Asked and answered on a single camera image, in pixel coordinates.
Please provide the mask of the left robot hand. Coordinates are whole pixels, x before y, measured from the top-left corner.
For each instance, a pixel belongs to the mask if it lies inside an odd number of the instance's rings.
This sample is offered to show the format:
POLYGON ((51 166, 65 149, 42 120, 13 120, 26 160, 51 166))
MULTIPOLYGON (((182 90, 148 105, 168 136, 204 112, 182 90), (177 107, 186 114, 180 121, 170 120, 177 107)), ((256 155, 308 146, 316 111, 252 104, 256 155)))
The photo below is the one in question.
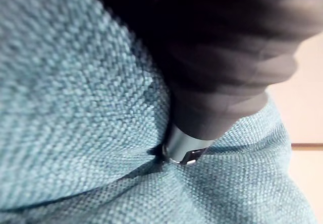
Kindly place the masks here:
POLYGON ((140 36, 172 94, 164 155, 188 164, 266 89, 297 69, 299 45, 322 31, 322 0, 101 0, 140 36))

